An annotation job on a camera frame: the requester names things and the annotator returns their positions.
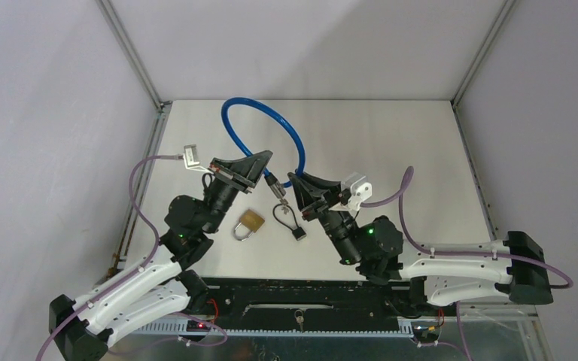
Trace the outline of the padlock key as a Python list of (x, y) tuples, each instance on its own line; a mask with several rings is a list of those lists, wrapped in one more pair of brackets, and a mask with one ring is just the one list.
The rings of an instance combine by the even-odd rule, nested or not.
[(295, 310), (294, 318), (299, 326), (299, 331), (304, 332), (304, 311), (302, 309)]

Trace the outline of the black cable lock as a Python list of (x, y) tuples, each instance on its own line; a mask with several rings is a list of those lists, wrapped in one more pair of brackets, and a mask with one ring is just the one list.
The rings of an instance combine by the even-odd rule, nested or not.
[(272, 216), (277, 223), (288, 229), (296, 241), (302, 241), (306, 237), (305, 229), (298, 223), (294, 210), (278, 203), (272, 208)]

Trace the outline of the blue cable lock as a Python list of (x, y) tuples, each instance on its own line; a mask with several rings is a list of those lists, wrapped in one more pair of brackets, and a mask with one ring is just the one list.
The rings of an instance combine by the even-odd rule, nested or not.
[(306, 149), (298, 131), (279, 112), (267, 104), (247, 97), (232, 97), (223, 102), (220, 110), (221, 122), (235, 146), (250, 156), (269, 148), (281, 152), (292, 150), (294, 154), (281, 155), (281, 163), (271, 162), (263, 170), (263, 179), (271, 193), (282, 204), (287, 204), (287, 191), (291, 181), (281, 170), (293, 160), (292, 171), (301, 175), (306, 168)]

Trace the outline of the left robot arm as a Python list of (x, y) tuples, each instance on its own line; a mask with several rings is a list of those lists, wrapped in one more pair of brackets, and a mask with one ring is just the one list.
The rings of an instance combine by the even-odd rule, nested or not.
[(161, 158), (182, 161), (188, 170), (210, 174), (212, 181), (202, 199), (176, 196), (168, 206), (164, 234), (133, 202), (132, 207), (154, 234), (154, 245), (147, 255), (88, 293), (76, 299), (56, 297), (49, 305), (50, 334), (37, 359), (55, 344), (65, 360), (100, 360), (126, 335), (162, 316), (205, 309), (207, 288), (191, 266), (213, 245), (210, 237), (219, 230), (237, 195), (251, 193), (256, 187), (272, 151), (235, 160), (214, 158), (208, 167), (196, 161), (193, 145), (182, 154)]

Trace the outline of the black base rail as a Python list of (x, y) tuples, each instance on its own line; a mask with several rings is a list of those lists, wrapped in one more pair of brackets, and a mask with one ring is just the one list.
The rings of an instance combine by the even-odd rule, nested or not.
[[(368, 281), (204, 278), (183, 313), (206, 317), (236, 332), (397, 332), (404, 320), (442, 323), (455, 306), (427, 302), (421, 281), (376, 285)], [(294, 318), (304, 311), (304, 332)]]

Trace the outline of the brass padlock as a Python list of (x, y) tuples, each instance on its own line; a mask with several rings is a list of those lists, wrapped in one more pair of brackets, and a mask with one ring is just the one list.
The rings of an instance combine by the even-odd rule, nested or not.
[(246, 210), (232, 229), (232, 236), (237, 241), (246, 241), (265, 223), (265, 219), (252, 209)]

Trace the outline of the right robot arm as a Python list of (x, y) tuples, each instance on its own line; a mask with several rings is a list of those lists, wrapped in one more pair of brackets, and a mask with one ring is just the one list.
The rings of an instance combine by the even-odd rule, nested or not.
[(288, 177), (302, 218), (320, 223), (340, 264), (353, 266), (381, 286), (422, 283), (407, 295), (416, 314), (486, 297), (506, 297), (521, 305), (553, 302), (543, 249), (524, 232), (479, 244), (423, 245), (386, 216), (358, 225), (354, 213), (373, 193), (366, 176), (353, 174), (343, 181), (307, 173)]

